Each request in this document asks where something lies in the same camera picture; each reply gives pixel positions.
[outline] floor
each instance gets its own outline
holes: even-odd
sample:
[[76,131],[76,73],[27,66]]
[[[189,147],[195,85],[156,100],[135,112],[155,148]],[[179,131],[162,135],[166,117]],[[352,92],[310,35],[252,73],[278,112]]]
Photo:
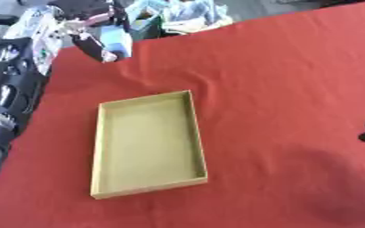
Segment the floor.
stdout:
[[[45,4],[48,0],[25,0],[30,5]],[[122,4],[128,4],[134,0],[120,0]],[[227,4],[229,14],[235,21],[265,17],[269,15],[311,10],[319,7],[316,2],[278,4],[278,0],[215,0],[217,4]],[[0,0],[0,13],[12,13],[20,15],[26,6],[19,6],[16,0]]]

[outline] red table surface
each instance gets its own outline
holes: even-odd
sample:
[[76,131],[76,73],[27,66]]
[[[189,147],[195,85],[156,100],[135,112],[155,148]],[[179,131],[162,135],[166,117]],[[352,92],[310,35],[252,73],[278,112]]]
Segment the red table surface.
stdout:
[[[209,183],[91,198],[98,104],[186,89]],[[70,48],[0,174],[0,228],[365,227],[364,123],[365,4],[144,41],[118,63]]]

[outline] yellow box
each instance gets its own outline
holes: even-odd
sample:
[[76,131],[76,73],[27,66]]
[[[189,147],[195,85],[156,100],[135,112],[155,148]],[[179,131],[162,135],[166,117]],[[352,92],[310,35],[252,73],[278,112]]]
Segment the yellow box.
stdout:
[[100,104],[96,199],[207,182],[190,91]]

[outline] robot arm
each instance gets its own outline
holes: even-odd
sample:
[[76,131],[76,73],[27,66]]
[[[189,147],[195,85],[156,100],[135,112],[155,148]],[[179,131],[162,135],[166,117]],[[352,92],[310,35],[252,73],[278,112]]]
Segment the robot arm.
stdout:
[[106,25],[121,26],[128,34],[121,5],[115,0],[71,2],[27,9],[0,39],[0,166],[40,102],[63,37],[72,36],[77,47],[100,62],[125,57],[87,32],[88,27]]

